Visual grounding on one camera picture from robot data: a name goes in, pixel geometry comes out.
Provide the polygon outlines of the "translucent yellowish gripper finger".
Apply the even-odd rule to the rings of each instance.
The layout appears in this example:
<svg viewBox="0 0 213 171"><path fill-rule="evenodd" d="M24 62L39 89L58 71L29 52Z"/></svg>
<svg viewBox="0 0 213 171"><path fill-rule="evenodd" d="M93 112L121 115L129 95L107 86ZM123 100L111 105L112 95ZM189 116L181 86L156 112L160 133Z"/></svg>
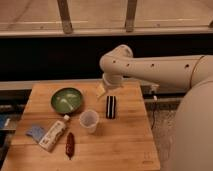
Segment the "translucent yellowish gripper finger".
<svg viewBox="0 0 213 171"><path fill-rule="evenodd" d="M96 96L97 98L101 98L103 95L105 95L107 92L105 86L103 83L100 83L98 86L97 86L97 89L96 89Z"/></svg>

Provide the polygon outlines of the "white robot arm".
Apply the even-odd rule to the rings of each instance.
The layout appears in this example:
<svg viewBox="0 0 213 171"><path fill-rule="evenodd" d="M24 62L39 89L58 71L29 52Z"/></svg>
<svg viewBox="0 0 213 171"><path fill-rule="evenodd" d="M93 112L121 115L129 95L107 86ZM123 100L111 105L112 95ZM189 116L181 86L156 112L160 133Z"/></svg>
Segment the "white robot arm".
<svg viewBox="0 0 213 171"><path fill-rule="evenodd" d="M119 45L99 65L99 97L120 87L125 76L185 89L167 171L213 171L213 55L135 58L130 47Z"/></svg>

